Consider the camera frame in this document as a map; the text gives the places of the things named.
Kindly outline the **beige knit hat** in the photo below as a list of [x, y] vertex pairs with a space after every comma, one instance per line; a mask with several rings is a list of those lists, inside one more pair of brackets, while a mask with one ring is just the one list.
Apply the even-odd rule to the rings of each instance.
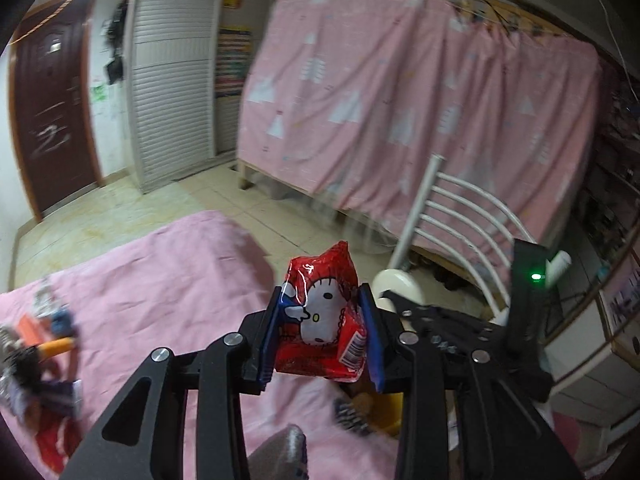
[[21, 415], [35, 395], [41, 370], [34, 348], [24, 346], [9, 325], [1, 326], [1, 403], [13, 414]]

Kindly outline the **white louvered wardrobe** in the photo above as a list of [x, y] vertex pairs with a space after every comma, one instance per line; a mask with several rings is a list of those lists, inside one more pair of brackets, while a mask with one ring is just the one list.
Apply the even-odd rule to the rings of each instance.
[[142, 192], [217, 161], [215, 63], [222, 0], [130, 0], [125, 90]]

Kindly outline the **red hello kitty snack bag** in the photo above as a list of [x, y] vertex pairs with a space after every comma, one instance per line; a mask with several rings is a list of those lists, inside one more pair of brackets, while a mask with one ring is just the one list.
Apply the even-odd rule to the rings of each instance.
[[290, 261], [278, 302], [277, 372], [332, 382], [359, 379], [368, 331], [357, 306], [358, 285], [344, 240], [318, 256]]

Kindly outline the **purple striped sock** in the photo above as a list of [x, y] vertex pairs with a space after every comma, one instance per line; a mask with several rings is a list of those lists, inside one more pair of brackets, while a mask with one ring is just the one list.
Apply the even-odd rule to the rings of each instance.
[[82, 381], [43, 380], [40, 384], [40, 403], [64, 417], [80, 419], [82, 410]]

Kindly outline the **blue crumpled cloth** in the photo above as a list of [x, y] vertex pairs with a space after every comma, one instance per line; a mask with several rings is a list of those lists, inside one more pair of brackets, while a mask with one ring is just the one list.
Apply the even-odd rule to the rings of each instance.
[[70, 338], [75, 336], [76, 328], [72, 312], [58, 309], [50, 315], [50, 332], [55, 338]]

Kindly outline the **black hanging bag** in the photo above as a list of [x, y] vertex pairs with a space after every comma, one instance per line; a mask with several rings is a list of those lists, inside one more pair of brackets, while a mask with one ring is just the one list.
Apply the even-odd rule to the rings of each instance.
[[116, 84], [116, 82], [122, 81], [124, 79], [124, 63], [122, 62], [122, 57], [117, 55], [111, 59], [104, 67], [107, 83], [111, 86], [112, 84]]

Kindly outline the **pink patterned bunk curtain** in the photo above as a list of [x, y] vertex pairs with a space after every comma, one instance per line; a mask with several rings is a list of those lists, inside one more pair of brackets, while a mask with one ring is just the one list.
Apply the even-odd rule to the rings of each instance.
[[439, 155], [553, 246], [584, 176], [600, 76], [591, 44], [507, 34], [445, 0], [277, 0], [238, 154], [394, 234]]

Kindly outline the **dark brown door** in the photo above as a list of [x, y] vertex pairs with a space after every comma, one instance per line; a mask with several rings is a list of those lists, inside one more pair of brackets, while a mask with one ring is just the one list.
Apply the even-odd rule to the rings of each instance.
[[90, 114], [96, 0], [51, 0], [29, 11], [9, 44], [14, 153], [37, 220], [103, 184]]

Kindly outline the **white crumpled tissue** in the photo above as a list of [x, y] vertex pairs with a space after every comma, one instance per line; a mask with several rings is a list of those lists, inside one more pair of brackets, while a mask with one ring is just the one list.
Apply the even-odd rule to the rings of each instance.
[[32, 313], [35, 318], [50, 318], [62, 308], [62, 302], [55, 295], [55, 290], [47, 276], [45, 276], [36, 289], [32, 302]]

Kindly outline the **white metal chair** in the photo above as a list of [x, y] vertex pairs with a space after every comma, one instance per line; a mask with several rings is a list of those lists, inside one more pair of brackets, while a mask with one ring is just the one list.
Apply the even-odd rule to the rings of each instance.
[[410, 252], [465, 278], [480, 292], [491, 320], [502, 324], [515, 301], [515, 246], [536, 245], [540, 262], [526, 280], [555, 288], [574, 259], [548, 239], [561, 221], [569, 171], [559, 172], [538, 160], [522, 166], [460, 169], [442, 155], [420, 162], [406, 155], [387, 155], [376, 167], [382, 179], [375, 218], [396, 235], [388, 264], [404, 268]]

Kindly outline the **colourful wall poster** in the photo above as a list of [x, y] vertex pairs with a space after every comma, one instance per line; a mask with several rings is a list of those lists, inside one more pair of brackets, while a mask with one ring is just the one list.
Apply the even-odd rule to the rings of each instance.
[[250, 69], [253, 34], [246, 27], [221, 27], [218, 32], [215, 83], [216, 98], [239, 96]]

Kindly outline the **pink bed sheet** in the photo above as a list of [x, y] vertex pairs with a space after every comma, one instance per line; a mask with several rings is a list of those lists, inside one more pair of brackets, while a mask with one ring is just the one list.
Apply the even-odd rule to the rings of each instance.
[[[74, 318], [82, 381], [82, 410], [75, 420], [82, 440], [155, 349], [165, 347], [177, 356], [203, 350], [238, 330], [248, 314], [264, 310], [282, 287], [250, 233], [215, 211], [191, 214], [49, 280]], [[32, 312], [38, 285], [3, 294], [2, 318], [16, 321]], [[392, 478], [396, 441], [385, 434], [361, 437], [338, 426], [336, 384], [274, 369], [264, 392], [240, 400], [247, 458], [278, 431], [296, 425], [307, 440], [309, 478]], [[6, 422], [3, 478], [65, 479], [40, 460], [35, 435], [47, 408], [39, 393], [40, 385], [26, 410]], [[180, 479], [198, 479], [195, 408], [191, 392]]]

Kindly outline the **red knit garment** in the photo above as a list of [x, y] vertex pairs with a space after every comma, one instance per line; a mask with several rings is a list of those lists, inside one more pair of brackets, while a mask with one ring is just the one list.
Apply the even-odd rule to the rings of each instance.
[[75, 419], [49, 410], [40, 413], [35, 442], [47, 470], [62, 474], [81, 440], [82, 433]]

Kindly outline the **yellow orange tube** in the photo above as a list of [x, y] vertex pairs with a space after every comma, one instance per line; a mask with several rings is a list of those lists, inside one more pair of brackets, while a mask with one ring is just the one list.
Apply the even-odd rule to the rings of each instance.
[[73, 337], [58, 338], [38, 344], [37, 352], [40, 362], [50, 360], [62, 353], [70, 352], [76, 348]]

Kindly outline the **white gloved hand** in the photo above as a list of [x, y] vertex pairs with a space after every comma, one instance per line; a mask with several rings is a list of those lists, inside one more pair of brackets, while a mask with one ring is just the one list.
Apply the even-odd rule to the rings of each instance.
[[303, 430], [288, 425], [278, 431], [248, 456], [247, 465], [252, 480], [307, 480], [307, 440]]

